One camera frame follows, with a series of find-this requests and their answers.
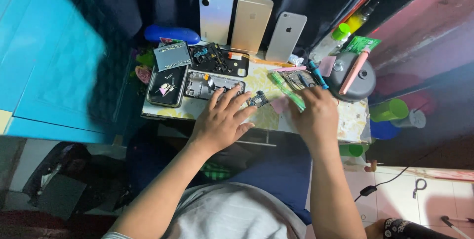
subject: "blue cabinet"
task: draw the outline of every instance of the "blue cabinet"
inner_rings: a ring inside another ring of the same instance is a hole
[[[94,0],[0,0],[3,135],[112,143],[139,103],[130,50]]]

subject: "right hand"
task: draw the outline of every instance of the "right hand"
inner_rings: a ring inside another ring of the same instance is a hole
[[[308,87],[295,93],[303,98],[306,108],[300,113],[292,100],[289,107],[293,124],[306,144],[337,143],[339,115],[331,93],[321,86]]]

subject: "left hand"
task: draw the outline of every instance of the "left hand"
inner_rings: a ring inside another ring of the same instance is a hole
[[[210,157],[232,145],[250,128],[255,126],[251,122],[242,123],[257,110],[257,107],[252,106],[239,110],[251,94],[249,91],[232,99],[239,90],[240,86],[232,88],[221,97],[219,102],[217,102],[217,99],[224,89],[220,88],[214,91],[207,107],[194,124],[193,134],[188,144],[199,145],[199,149]]]

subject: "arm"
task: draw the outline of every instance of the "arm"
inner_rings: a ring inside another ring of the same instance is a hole
[[[339,156],[332,95],[321,87],[305,88],[299,95],[306,109],[300,113],[293,102],[290,109],[313,159],[310,207],[316,238],[366,238]]]
[[[184,189],[206,160],[234,143],[254,126],[252,123],[241,123],[257,108],[239,110],[250,97],[250,92],[231,101],[239,89],[237,86],[229,90],[218,103],[217,98],[223,89],[214,92],[207,107],[196,120],[187,145],[133,200],[110,231],[133,239],[156,239],[163,236]]]

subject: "green plastic cup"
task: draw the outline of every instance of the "green plastic cup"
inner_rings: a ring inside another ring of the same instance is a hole
[[[401,99],[392,99],[369,108],[370,119],[375,122],[404,119],[408,116],[407,104]]]
[[[339,154],[345,157],[360,157],[370,145],[340,145]]]

